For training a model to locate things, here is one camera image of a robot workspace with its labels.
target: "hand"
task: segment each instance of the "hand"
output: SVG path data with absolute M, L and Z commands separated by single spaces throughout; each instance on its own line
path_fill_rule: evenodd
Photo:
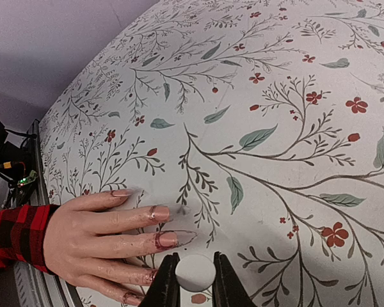
M 177 232 L 117 235 L 172 218 L 170 208 L 163 206 L 105 212 L 123 204 L 130 195 L 128 190 L 119 190 L 66 202 L 49 221 L 44 259 L 53 273 L 71 285 L 91 288 L 119 303 L 137 306 L 142 297 L 122 284 L 148 286 L 156 270 L 119 259 L 159 253 L 179 246 L 179 242 Z

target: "finger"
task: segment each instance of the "finger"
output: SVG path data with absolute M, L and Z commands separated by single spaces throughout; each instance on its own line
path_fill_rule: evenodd
M 126 232 L 170 220 L 170 209 L 164 206 L 143 207 L 132 210 L 96 213 L 88 218 L 84 230 L 100 235 Z
M 131 190 L 116 190 L 85 195 L 70 200 L 68 205 L 76 211 L 102 211 L 122 205 L 132 193 Z
M 96 276 L 86 275 L 80 277 L 79 286 L 98 291 L 110 299 L 131 306 L 138 306 L 141 304 L 143 299 L 142 297 L 122 288 L 120 285 Z
M 115 283 L 150 286 L 157 270 L 136 267 L 116 260 L 90 258 L 82 262 L 87 274 L 98 276 Z
M 89 239 L 83 252 L 92 258 L 119 259 L 160 253 L 177 246 L 175 232 L 108 235 Z

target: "yellow connector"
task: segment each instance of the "yellow connector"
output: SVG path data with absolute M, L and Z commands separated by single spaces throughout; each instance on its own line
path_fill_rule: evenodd
M 4 169 L 9 169 L 9 168 L 12 168 L 12 163 L 6 162 L 6 163 L 3 163 L 3 166 L 4 166 Z

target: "green leaf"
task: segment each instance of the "green leaf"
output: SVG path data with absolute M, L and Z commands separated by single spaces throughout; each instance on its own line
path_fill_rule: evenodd
M 377 156 L 373 164 L 375 168 L 384 169 L 384 131 L 383 137 L 377 143 Z
M 155 129 L 164 129 L 168 127 L 174 126 L 174 123 L 168 123 L 166 120 L 163 120 L 162 118 L 156 118 L 151 123 L 151 128 Z
M 146 59 L 145 62 L 142 63 L 142 67 L 147 66 L 148 64 L 151 64 L 153 61 L 155 61 L 159 55 L 154 56 L 153 58 Z
M 206 53 L 201 57 L 201 59 L 209 59 L 209 58 L 211 58 L 211 57 L 215 54 L 215 52 L 218 51 L 218 49 L 220 48 L 220 44 L 221 44 L 221 43 L 219 43 L 217 46 L 213 47 L 211 50 L 209 50 L 208 52 L 206 52 Z
M 63 149 L 65 142 L 62 142 L 60 145 L 57 146 L 57 149 Z
M 216 113 L 213 113 L 213 114 L 210 114 L 208 116 L 206 116 L 204 118 L 204 121 L 206 124 L 208 123 L 214 123 L 214 122 L 217 122 L 218 120 L 220 120 L 222 118 L 223 115 L 225 115 L 226 111 L 228 111 L 228 109 L 230 108 L 230 106 L 216 112 Z
M 327 16 L 336 16 L 336 15 L 342 15 L 342 14 L 345 14 L 345 13 L 325 13 L 325 15 Z
M 241 183 L 235 177 L 228 177 L 226 179 L 232 194 L 230 195 L 230 203 L 232 204 L 232 214 L 235 212 L 237 206 L 243 199 L 243 188 Z
M 240 65 L 239 63 L 235 63 L 235 62 L 229 61 L 227 59 L 225 61 L 221 61 L 220 63 L 226 64 L 226 65 L 230 65 L 230 66 L 240 66 L 240 67 L 242 67 L 242 65 Z
M 321 65 L 327 68 L 347 68 L 350 65 L 350 62 L 347 58 L 341 58 L 336 62 L 325 63 Z
M 357 18 L 364 18 L 367 15 L 367 10 L 363 8 L 362 10 L 358 11 Z
M 332 205 L 348 208 L 358 206 L 365 200 L 350 194 L 320 194 L 320 197 Z
M 114 116 L 121 118 L 120 113 L 118 111 L 110 112 L 108 114 L 108 117 L 114 117 Z
M 165 101 L 167 101 L 169 98 L 169 94 L 171 93 L 171 88 L 169 86 L 169 83 L 164 83 L 164 89 L 165 89 Z
M 316 278 L 316 280 L 320 283 L 320 285 L 323 285 L 325 287 L 334 287 L 336 284 L 339 283 L 339 281 L 337 279 L 323 281 L 323 280 L 319 280 Z
M 369 30 L 370 30 L 371 32 L 373 32 L 375 36 L 380 37 L 380 32 L 378 31 L 378 29 L 377 29 L 376 27 L 370 25 L 370 26 L 369 26 Z
M 274 133 L 276 128 L 277 128 L 277 125 L 275 125 L 273 128 L 270 128 L 270 129 L 262 129 L 262 130 L 253 131 L 253 132 L 243 136 L 243 138 L 241 138 L 241 140 L 239 141 L 239 144 L 242 146 L 242 149 L 244 151 L 252 150 L 257 145 L 260 145 L 263 142 L 265 142 L 265 140 L 267 140 L 268 137 L 270 137 L 270 135 L 272 135 L 272 133 Z

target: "table surface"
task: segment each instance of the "table surface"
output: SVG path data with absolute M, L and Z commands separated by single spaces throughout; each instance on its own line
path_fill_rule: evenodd
M 183 203 L 181 257 L 227 254 L 257 306 L 384 306 L 384 0 L 162 0 L 40 130 L 52 202 Z

